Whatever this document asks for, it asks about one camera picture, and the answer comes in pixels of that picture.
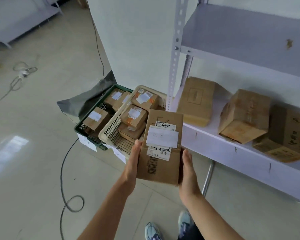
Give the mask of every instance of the beige plastic basket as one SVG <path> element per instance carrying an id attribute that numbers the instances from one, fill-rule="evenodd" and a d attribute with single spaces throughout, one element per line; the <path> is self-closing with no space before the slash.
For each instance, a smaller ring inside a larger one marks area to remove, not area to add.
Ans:
<path id="1" fill-rule="evenodd" d="M 99 133 L 99 139 L 101 141 L 105 142 L 109 146 L 113 146 L 116 149 L 118 149 L 126 157 L 126 159 L 129 158 L 131 154 L 131 148 L 134 144 L 133 142 L 123 138 L 117 131 L 117 128 L 121 124 L 121 119 L 120 119 L 121 114 L 123 114 L 127 110 L 128 106 L 131 103 L 132 98 L 134 97 L 136 92 L 138 92 L 139 89 L 144 89 L 155 95 L 158 95 L 159 106 L 161 107 L 162 110 L 165 110 L 167 95 L 158 92 L 156 90 L 153 90 L 152 88 L 148 88 L 140 85 L 136 87 L 136 89 L 132 92 L 129 99 L 120 107 L 120 109 L 115 113 L 115 115 L 111 118 L 111 120 L 104 126 L 104 128 Z"/>

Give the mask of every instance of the crate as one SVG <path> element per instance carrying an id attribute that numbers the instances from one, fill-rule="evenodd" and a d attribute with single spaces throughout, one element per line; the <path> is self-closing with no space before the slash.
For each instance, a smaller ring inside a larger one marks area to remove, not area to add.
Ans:
<path id="1" fill-rule="evenodd" d="M 125 88 L 123 86 L 120 86 L 118 84 L 113 85 L 111 88 L 109 88 L 104 95 L 100 98 L 99 101 L 96 102 L 96 104 L 90 109 L 90 111 L 80 120 L 80 122 L 75 126 L 74 131 L 76 133 L 79 133 L 82 136 L 85 136 L 88 138 L 88 140 L 90 142 L 92 142 L 93 144 L 95 144 L 98 148 L 102 149 L 102 150 L 107 150 L 108 148 L 105 147 L 102 143 L 103 141 L 101 141 L 99 138 L 94 137 L 89 135 L 88 133 L 85 132 L 85 130 L 88 128 L 86 125 L 83 124 L 84 120 L 88 117 L 88 115 L 96 108 L 99 107 L 100 109 L 103 109 L 105 111 L 107 111 L 109 114 L 111 114 L 112 116 L 114 116 L 114 114 L 116 113 L 112 106 L 109 106 L 107 104 L 105 104 L 103 101 L 106 99 L 106 97 L 108 97 L 112 91 L 118 88 L 124 92 L 128 91 L 128 92 L 133 92 L 131 89 L 129 88 Z"/>
<path id="2" fill-rule="evenodd" d="M 138 92 L 139 89 L 144 89 L 153 94 L 158 95 L 160 106 L 159 109 L 165 110 L 167 95 L 153 90 L 152 88 L 140 85 L 136 87 L 129 99 L 121 106 L 121 108 L 116 112 L 116 114 L 111 118 L 111 120 L 104 126 L 104 128 L 99 133 L 100 140 L 118 149 L 126 157 L 126 159 L 129 158 L 134 143 L 123 138 L 117 131 L 117 128 L 121 124 L 121 114 L 123 114 L 128 109 L 128 106 L 131 104 L 132 98 L 134 97 L 136 92 Z"/>

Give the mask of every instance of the green plastic crate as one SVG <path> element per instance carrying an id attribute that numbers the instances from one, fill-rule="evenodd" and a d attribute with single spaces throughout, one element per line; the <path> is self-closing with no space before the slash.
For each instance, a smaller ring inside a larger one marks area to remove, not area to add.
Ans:
<path id="1" fill-rule="evenodd" d="M 102 149 L 102 150 L 107 150 L 108 148 L 106 146 L 103 145 L 103 141 L 101 141 L 99 138 L 95 138 L 92 137 L 90 135 L 88 135 L 88 133 L 86 133 L 84 130 L 87 128 L 86 125 L 84 125 L 84 120 L 88 117 L 88 115 L 96 108 L 99 107 L 100 109 L 106 110 L 108 113 L 110 113 L 112 116 L 116 113 L 112 106 L 109 106 L 107 104 L 105 104 L 103 101 L 105 100 L 106 97 L 108 97 L 112 91 L 118 88 L 124 92 L 128 91 L 128 92 L 133 92 L 133 90 L 129 89 L 129 88 L 125 88 L 123 86 L 120 86 L 118 84 L 113 85 L 111 88 L 108 89 L 108 91 L 106 91 L 104 93 L 104 95 L 100 98 L 99 101 L 97 101 L 97 103 L 90 109 L 90 111 L 80 120 L 80 122 L 75 126 L 74 131 L 76 133 L 79 133 L 82 136 L 85 136 L 88 138 L 88 140 L 90 142 L 92 142 L 93 144 L 95 144 L 98 148 Z"/>

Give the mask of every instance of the blue sneaker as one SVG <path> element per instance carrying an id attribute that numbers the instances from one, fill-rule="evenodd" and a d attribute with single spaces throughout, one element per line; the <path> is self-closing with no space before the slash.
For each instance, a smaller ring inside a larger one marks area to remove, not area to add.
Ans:
<path id="1" fill-rule="evenodd" d="M 162 240 L 160 232 L 156 224 L 149 222 L 144 230 L 145 240 Z"/>
<path id="2" fill-rule="evenodd" d="M 179 238 L 182 238 L 184 234 L 194 225 L 192 217 L 187 210 L 181 211 L 178 220 L 179 225 Z"/>

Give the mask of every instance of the orange sticker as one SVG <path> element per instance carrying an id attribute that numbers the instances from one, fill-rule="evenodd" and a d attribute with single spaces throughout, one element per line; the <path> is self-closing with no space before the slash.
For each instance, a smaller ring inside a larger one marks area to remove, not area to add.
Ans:
<path id="1" fill-rule="evenodd" d="M 132 120 L 133 120 L 132 118 L 128 118 L 127 123 L 131 125 Z"/>

